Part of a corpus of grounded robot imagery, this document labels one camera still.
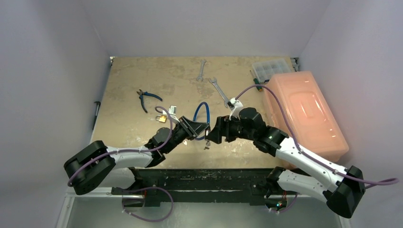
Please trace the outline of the silver key bunch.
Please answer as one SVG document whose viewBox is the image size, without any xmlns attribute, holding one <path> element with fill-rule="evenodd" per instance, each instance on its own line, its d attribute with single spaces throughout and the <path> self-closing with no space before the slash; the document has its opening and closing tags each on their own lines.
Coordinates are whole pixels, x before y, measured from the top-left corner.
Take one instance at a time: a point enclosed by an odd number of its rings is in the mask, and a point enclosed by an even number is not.
<svg viewBox="0 0 403 228">
<path fill-rule="evenodd" d="M 210 145 L 211 145 L 210 141 L 209 141 L 209 140 L 206 140 L 206 141 L 205 141 L 204 150 L 209 150 L 209 149 L 210 149 Z"/>
</svg>

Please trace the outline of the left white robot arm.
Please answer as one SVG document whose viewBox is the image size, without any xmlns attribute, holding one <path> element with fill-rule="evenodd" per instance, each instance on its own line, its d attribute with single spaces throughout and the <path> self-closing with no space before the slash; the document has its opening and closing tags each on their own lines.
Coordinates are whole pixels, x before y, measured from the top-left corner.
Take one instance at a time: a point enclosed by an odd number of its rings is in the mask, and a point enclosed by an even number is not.
<svg viewBox="0 0 403 228">
<path fill-rule="evenodd" d="M 160 128 L 141 147 L 108 147 L 102 140 L 94 141 L 65 162 L 64 170 L 69 177 L 67 184 L 77 195 L 87 194 L 100 186 L 111 171 L 155 167 L 183 141 L 194 140 L 209 128 L 208 122 L 191 121 L 182 116 L 169 128 Z"/>
</svg>

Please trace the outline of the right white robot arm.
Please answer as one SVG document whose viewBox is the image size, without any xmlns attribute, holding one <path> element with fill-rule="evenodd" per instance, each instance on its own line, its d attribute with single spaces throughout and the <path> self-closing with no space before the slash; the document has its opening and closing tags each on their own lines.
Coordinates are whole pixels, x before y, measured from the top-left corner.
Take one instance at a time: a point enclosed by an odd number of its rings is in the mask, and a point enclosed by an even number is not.
<svg viewBox="0 0 403 228">
<path fill-rule="evenodd" d="M 324 202 L 334 213 L 350 219 L 365 193 L 363 173 L 356 166 L 346 168 L 298 144 L 284 131 L 268 126 L 255 108 L 244 108 L 237 118 L 220 116 L 206 139 L 220 144 L 246 139 L 263 153 L 278 157 L 306 175 L 276 167 L 267 178 L 272 193 L 281 190 L 309 195 Z"/>
</svg>

